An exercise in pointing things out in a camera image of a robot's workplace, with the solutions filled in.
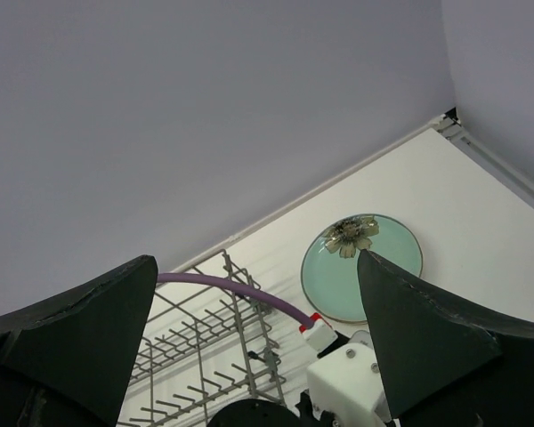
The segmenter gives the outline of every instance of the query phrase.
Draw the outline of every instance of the white surface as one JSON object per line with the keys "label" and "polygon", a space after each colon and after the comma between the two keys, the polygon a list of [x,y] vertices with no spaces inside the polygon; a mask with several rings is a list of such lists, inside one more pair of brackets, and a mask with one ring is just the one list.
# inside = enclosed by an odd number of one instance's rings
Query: white surface
{"label": "white surface", "polygon": [[375,352],[358,342],[312,363],[306,372],[312,404],[335,414],[344,427],[384,426],[374,412],[384,400],[382,377],[371,369],[374,363]]}
{"label": "white surface", "polygon": [[[305,251],[332,222],[363,213],[391,216],[415,233],[424,252],[423,279],[534,321],[534,210],[433,130],[240,240],[229,252],[264,290],[312,313],[300,283]],[[186,291],[179,286],[175,292]],[[271,323],[271,336],[281,344],[287,403],[294,405],[306,387],[305,368],[316,358],[295,322],[277,314]],[[360,329],[331,323],[345,334]],[[218,356],[212,363],[223,361]]]}

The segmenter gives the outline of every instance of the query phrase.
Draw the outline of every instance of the plate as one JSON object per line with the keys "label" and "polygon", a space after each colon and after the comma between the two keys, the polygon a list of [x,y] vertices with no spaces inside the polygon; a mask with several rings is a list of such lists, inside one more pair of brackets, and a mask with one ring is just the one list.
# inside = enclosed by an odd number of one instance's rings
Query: plate
{"label": "plate", "polygon": [[421,276],[421,248],[401,222],[375,213],[344,218],[322,231],[303,259],[303,291],[317,312],[346,323],[367,321],[357,272],[362,248]]}

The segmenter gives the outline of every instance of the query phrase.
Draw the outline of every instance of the red and white connector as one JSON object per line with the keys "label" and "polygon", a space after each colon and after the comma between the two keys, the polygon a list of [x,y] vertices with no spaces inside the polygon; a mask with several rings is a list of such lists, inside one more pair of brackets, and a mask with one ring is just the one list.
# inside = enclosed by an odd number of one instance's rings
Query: red and white connector
{"label": "red and white connector", "polygon": [[332,344],[338,338],[338,335],[319,313],[314,313],[311,319],[314,320],[312,328],[307,329],[306,326],[300,325],[299,332],[303,335],[306,343],[317,353],[320,353]]}

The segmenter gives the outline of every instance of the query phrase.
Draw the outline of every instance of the white countertop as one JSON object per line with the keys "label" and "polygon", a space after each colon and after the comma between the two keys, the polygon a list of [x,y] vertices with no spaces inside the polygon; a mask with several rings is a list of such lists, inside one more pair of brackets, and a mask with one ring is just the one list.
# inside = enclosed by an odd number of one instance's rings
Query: white countertop
{"label": "white countertop", "polygon": [[[329,224],[364,213],[391,216],[416,235],[424,253],[424,280],[534,321],[534,210],[431,129],[228,251],[263,290],[312,313],[300,281],[305,251]],[[282,314],[275,318],[279,369],[289,380],[287,403],[293,405],[306,386],[304,368],[314,354],[294,321]],[[333,324],[345,334],[360,329]]]}

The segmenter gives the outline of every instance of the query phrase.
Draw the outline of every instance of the wire rack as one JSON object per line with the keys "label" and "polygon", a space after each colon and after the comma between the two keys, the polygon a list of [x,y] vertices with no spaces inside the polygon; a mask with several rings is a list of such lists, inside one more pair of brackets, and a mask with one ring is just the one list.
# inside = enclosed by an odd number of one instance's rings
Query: wire rack
{"label": "wire rack", "polygon": [[[225,278],[261,288],[225,250],[186,271],[209,274],[204,272],[206,267],[216,276],[221,271]],[[189,295],[169,289],[177,290],[178,284],[158,286],[155,292],[129,383],[126,411],[121,411],[117,425],[207,425],[222,405],[245,396],[285,405],[281,385],[286,378],[278,371],[279,343],[269,337],[271,307],[207,286]],[[221,353],[229,351],[230,363],[215,369]],[[239,363],[232,362],[238,356]],[[185,382],[181,386],[176,381],[179,376]]]}

